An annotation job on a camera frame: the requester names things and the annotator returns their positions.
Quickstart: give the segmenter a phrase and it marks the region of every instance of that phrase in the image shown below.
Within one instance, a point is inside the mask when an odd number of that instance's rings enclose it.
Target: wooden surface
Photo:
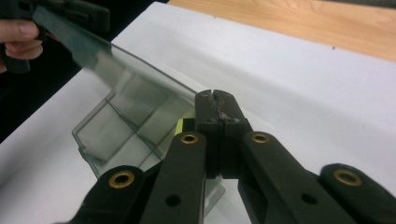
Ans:
[[[316,0],[170,0],[168,4],[396,62],[396,9]]]

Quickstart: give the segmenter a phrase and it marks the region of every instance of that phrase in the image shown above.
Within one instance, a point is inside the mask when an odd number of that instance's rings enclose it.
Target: yellow-green sticker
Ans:
[[[183,118],[179,119],[177,121],[176,129],[175,129],[175,135],[182,133],[183,132]]]

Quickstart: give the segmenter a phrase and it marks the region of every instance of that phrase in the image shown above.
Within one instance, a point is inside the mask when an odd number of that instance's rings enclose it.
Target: black clamp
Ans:
[[[106,172],[69,223],[203,223],[205,180],[217,175],[239,180],[252,223],[396,223],[396,199],[374,180],[344,164],[306,171],[271,134],[251,131],[230,93],[198,93],[195,112],[164,161]]]

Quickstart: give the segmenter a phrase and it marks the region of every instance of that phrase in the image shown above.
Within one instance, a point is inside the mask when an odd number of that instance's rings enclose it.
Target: transparent plastic sheet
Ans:
[[[34,21],[113,90],[72,132],[95,175],[121,165],[146,171],[163,160],[177,120],[193,116],[195,92],[43,7],[36,9]],[[206,181],[205,215],[224,191],[219,180]]]

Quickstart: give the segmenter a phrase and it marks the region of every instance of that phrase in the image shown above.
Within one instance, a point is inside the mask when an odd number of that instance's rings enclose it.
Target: finger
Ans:
[[[15,59],[35,59],[38,57],[41,53],[43,52],[43,47],[41,45],[32,48],[32,49],[27,49],[24,51],[19,51],[19,52],[13,52],[8,49],[6,49],[6,55],[11,58]]]
[[[38,36],[38,28],[32,21],[0,20],[0,43],[26,41]]]
[[[36,48],[42,43],[41,40],[31,40],[26,42],[10,42],[6,43],[6,49],[9,51],[18,53],[21,51],[26,51],[28,49]]]

